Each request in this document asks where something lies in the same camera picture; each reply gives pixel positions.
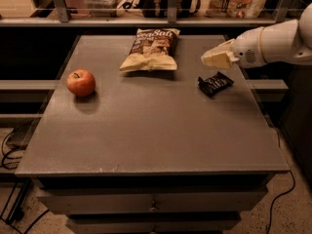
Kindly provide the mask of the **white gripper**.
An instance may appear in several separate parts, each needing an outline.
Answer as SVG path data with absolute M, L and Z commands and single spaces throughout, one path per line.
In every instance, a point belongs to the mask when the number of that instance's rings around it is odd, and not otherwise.
M 242 68 L 261 67 L 266 64 L 261 50 L 263 27 L 248 30 L 236 39 L 230 39 L 204 53 L 201 61 L 206 66 L 230 68 L 235 62 Z

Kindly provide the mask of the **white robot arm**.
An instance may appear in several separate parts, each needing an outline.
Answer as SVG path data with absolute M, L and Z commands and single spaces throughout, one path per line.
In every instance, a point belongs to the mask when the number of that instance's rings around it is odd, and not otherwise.
M 312 4 L 300 19 L 248 30 L 201 56 L 206 66 L 230 68 L 261 67 L 272 62 L 298 65 L 312 64 Z

